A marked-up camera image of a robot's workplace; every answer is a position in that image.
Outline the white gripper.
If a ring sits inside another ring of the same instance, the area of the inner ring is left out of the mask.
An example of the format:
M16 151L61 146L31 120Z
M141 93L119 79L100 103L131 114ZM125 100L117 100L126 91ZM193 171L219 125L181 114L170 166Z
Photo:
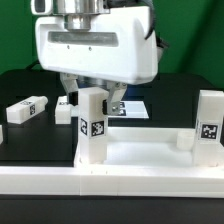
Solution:
M108 80L103 113L115 116L126 83L150 82L157 75L152 0L31 0L30 7L38 17L39 62L61 72L69 104L78 104L77 76Z

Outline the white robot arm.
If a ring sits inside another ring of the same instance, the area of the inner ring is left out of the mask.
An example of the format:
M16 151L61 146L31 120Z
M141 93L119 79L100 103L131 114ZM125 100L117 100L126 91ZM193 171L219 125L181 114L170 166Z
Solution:
M153 0L31 0L42 68L60 74L68 100L84 82L109 92L106 115L119 112L127 86L152 81L168 48L155 31Z

